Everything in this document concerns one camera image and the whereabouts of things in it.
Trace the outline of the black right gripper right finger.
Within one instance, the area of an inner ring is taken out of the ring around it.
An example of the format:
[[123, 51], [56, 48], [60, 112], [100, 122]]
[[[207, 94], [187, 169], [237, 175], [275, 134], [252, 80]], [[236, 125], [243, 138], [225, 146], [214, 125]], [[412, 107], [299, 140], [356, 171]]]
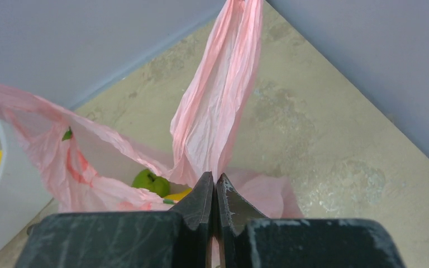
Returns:
[[374, 220], [271, 219], [226, 175], [215, 192], [221, 267], [404, 267], [390, 234]]

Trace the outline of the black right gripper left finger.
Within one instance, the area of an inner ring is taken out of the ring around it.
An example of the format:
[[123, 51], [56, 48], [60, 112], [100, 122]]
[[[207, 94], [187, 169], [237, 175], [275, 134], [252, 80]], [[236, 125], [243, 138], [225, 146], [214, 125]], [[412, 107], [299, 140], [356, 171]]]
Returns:
[[213, 176], [167, 211], [52, 214], [34, 224], [17, 267], [210, 267]]

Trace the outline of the yellow fake banana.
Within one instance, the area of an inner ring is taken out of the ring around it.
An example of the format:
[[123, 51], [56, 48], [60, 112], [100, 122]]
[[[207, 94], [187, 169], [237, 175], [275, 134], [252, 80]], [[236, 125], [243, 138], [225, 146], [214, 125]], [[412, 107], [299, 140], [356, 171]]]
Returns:
[[176, 204], [177, 202], [181, 201], [184, 197], [186, 197], [190, 192], [192, 191], [192, 188], [187, 188], [186, 190], [176, 193], [176, 194], [169, 194], [164, 197], [164, 203], [165, 204]]

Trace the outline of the white plastic basin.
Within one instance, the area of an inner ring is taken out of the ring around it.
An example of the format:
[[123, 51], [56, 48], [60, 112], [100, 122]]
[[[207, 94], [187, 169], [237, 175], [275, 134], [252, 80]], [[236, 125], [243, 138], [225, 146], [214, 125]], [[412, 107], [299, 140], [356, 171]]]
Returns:
[[51, 200], [38, 170], [15, 139], [13, 129], [0, 120], [0, 250]]

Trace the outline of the green fake apple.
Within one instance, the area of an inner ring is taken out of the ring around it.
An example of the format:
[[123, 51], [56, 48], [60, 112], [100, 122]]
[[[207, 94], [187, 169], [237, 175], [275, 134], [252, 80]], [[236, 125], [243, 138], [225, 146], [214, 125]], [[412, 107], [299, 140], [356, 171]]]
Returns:
[[170, 193], [170, 183], [161, 176], [157, 176], [151, 170], [145, 169], [139, 172], [131, 185], [133, 188], [144, 188], [160, 197]]

